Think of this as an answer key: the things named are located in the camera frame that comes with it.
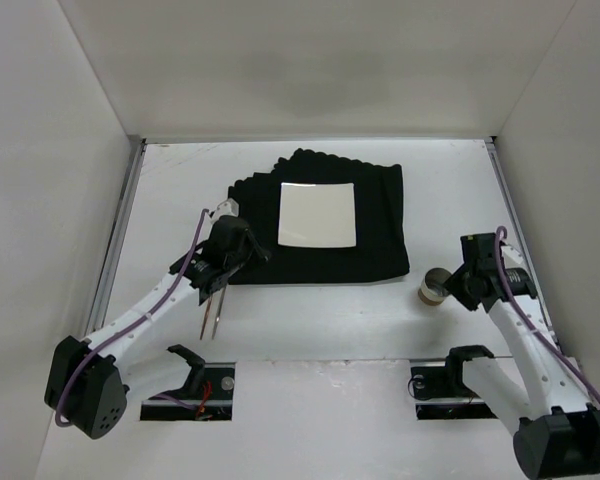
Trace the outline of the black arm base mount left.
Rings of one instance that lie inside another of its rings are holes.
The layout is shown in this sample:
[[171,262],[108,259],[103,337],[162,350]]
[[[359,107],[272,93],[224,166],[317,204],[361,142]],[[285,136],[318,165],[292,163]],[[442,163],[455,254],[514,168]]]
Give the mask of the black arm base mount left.
[[170,360],[184,366],[186,376],[176,386],[143,401],[139,419],[148,422],[231,421],[236,380],[235,363],[207,363],[182,345],[170,346]]

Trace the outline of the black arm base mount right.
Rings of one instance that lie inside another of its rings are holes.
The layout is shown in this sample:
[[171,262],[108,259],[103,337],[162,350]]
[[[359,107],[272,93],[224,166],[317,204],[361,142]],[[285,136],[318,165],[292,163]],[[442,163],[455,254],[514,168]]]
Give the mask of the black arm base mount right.
[[411,362],[408,393],[419,421],[495,419],[484,401],[466,387],[456,387],[441,361]]

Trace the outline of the black cloth placemat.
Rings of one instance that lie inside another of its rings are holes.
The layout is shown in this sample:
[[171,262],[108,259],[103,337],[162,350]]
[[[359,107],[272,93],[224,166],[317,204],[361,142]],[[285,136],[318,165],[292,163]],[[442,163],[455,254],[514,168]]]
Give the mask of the black cloth placemat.
[[410,271],[398,164],[298,149],[235,181],[228,196],[271,254],[234,285],[375,283]]

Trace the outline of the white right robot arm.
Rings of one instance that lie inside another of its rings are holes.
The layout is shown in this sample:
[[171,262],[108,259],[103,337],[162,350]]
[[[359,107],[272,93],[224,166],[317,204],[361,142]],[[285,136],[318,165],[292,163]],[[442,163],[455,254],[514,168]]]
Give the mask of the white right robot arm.
[[600,473],[600,394],[558,349],[541,318],[538,292],[522,267],[507,268],[507,231],[462,237],[463,262],[446,291],[469,311],[484,309],[503,336],[523,383],[485,346],[455,347],[445,370],[455,393],[481,398],[512,436],[529,479]]

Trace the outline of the silver knife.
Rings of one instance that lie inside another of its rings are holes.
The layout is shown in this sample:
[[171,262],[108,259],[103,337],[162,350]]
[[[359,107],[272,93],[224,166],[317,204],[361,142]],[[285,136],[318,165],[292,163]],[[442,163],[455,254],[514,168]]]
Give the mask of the silver knife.
[[211,339],[215,340],[216,335],[217,335],[217,330],[219,327],[219,323],[222,317],[222,310],[223,310],[223,305],[224,305],[224,301],[225,301],[225,296],[226,296],[226,287],[222,289],[221,293],[220,293],[220,297],[219,297],[219,301],[218,301],[218,305],[217,305],[217,309],[216,309],[216,314],[215,314],[215,318],[214,318],[214,323],[213,323],[213,329],[212,329],[212,335],[211,335]]

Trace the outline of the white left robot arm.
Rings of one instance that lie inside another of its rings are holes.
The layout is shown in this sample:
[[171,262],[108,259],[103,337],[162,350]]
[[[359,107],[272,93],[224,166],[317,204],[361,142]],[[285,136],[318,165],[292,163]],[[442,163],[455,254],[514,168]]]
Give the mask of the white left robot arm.
[[175,392],[208,397],[205,360],[182,344],[169,345],[173,309],[191,296],[201,305],[243,269],[267,263],[270,253],[240,217],[217,217],[205,241],[194,239],[151,291],[110,324],[56,346],[44,402],[60,428],[75,427],[92,440],[108,434],[127,405],[150,398],[176,402]]

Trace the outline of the metal cup with cork base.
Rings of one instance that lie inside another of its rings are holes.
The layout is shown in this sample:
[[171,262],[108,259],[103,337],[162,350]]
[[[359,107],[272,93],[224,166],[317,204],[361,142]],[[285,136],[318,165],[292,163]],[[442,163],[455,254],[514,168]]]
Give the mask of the metal cup with cork base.
[[442,304],[449,296],[445,282],[450,277],[451,273],[444,268],[436,267],[428,270],[418,289],[419,299],[429,306]]

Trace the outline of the white square plate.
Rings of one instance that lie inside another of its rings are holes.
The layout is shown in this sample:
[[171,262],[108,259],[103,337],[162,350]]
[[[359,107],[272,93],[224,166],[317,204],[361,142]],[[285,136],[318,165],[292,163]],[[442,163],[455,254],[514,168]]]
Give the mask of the white square plate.
[[353,183],[282,183],[277,243],[307,249],[357,245]]

